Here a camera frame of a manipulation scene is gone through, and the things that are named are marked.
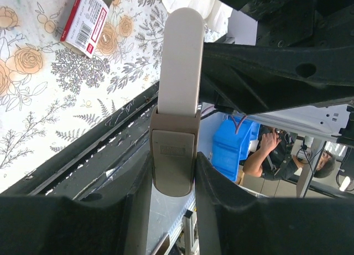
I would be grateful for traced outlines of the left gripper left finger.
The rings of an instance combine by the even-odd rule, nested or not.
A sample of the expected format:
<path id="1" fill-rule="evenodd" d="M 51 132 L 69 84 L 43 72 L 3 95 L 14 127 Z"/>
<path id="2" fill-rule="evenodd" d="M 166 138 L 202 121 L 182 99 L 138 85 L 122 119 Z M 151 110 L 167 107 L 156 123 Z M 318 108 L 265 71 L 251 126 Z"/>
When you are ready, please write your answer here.
<path id="1" fill-rule="evenodd" d="M 151 168 L 145 152 L 120 177 L 80 201 L 1 197 L 1 253 L 145 254 Z"/>

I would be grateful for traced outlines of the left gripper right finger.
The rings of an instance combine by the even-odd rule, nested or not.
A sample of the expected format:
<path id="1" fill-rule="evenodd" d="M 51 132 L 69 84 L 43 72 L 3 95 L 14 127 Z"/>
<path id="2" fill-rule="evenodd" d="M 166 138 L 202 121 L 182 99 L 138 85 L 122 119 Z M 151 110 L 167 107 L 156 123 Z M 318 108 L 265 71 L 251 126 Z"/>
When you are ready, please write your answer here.
<path id="1" fill-rule="evenodd" d="M 198 153 L 201 254 L 352 254 L 353 200 L 257 198 Z"/>

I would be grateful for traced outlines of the blue stapler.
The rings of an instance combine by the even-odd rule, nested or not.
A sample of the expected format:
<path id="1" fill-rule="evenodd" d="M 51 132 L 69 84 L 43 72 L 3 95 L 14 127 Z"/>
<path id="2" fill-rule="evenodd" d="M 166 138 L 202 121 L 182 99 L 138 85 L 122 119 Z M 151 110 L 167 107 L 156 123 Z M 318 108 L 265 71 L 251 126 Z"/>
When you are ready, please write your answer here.
<path id="1" fill-rule="evenodd" d="M 179 8 L 165 22 L 158 103 L 150 120 L 150 152 L 155 188 L 170 197 L 189 194 L 201 112 L 198 110 L 204 21 Z"/>

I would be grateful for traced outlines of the red white staple box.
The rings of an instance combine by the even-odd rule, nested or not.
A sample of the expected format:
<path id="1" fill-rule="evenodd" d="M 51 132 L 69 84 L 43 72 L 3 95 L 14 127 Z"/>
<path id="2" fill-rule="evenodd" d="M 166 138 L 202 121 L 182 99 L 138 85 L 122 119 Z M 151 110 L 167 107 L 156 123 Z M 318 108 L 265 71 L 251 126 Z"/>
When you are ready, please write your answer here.
<path id="1" fill-rule="evenodd" d="M 114 0 L 75 0 L 60 41 L 92 58 Z"/>

